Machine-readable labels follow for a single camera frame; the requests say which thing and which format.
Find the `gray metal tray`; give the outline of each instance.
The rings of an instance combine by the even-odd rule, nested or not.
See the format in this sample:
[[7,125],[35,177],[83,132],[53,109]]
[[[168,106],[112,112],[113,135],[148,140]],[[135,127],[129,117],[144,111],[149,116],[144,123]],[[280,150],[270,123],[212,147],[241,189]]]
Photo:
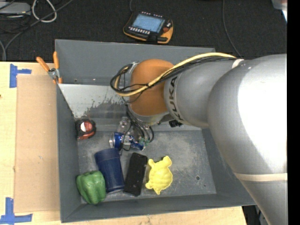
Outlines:
[[[146,189],[147,170],[138,197],[120,191],[108,194],[97,206],[87,204],[77,190],[76,176],[98,169],[93,156],[109,148],[109,137],[125,115],[123,100],[108,86],[111,77],[134,61],[158,58],[176,64],[214,49],[69,40],[56,40],[55,45],[64,79],[57,86],[62,222],[255,204],[220,156],[209,129],[168,124],[153,127],[155,140],[145,150],[123,151],[121,166],[125,178],[133,152],[154,161],[168,155],[173,173],[170,187],[160,195]],[[76,140],[78,118],[96,122],[92,138]]]

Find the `blue cup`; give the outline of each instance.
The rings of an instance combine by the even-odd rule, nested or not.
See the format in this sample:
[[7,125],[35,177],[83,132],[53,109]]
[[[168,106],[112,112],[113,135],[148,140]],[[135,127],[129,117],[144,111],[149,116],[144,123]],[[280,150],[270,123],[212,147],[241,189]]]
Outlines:
[[108,148],[96,152],[95,161],[105,179],[106,192],[115,193],[124,189],[124,177],[120,154],[116,148]]

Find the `blue tape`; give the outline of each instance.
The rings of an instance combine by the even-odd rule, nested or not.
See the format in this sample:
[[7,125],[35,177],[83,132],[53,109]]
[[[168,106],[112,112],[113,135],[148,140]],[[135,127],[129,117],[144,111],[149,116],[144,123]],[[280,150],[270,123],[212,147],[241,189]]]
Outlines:
[[5,200],[5,215],[1,215],[0,224],[14,225],[15,223],[31,222],[32,214],[24,216],[15,216],[14,214],[14,200],[7,197]]
[[30,69],[21,69],[18,70],[18,67],[14,64],[10,64],[10,77],[9,77],[9,87],[17,87],[17,75],[18,74],[31,74]]

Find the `green bell pepper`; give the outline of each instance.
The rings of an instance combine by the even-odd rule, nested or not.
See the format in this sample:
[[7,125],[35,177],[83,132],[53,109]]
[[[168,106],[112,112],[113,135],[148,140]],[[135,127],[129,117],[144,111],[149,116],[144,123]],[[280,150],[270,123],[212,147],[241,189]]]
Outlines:
[[96,205],[105,199],[105,179],[100,171],[86,172],[77,176],[76,184],[79,193],[89,204]]

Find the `yellow toy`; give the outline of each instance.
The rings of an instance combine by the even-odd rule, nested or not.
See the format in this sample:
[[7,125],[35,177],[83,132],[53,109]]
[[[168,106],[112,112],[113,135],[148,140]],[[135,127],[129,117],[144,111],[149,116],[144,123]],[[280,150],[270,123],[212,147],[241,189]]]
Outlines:
[[151,167],[149,173],[149,182],[146,183],[147,189],[154,189],[157,195],[160,191],[170,186],[173,180],[173,174],[171,173],[169,166],[172,165],[172,161],[168,156],[165,156],[163,160],[154,162],[153,159],[148,160],[148,164]]

